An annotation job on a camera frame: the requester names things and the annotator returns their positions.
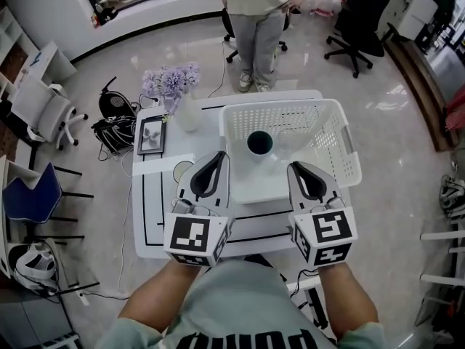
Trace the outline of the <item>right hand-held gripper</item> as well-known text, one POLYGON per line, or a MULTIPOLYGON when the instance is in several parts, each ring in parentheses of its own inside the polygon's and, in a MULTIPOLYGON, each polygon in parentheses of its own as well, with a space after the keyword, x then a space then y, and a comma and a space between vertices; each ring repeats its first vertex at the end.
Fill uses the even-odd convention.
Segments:
POLYGON ((358 240, 353 208, 341 199, 334 177, 313 164, 287 167, 291 241, 310 267, 345 262, 358 240))

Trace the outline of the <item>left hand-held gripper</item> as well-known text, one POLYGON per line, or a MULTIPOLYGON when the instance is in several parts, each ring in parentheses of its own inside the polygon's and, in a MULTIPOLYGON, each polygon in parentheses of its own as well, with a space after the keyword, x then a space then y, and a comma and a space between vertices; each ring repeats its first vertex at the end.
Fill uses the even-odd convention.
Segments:
POLYGON ((196 161, 181 175, 177 197, 172 211, 165 214, 163 250, 180 264, 214 267, 235 222, 212 210, 229 206, 229 156, 217 151, 196 161))

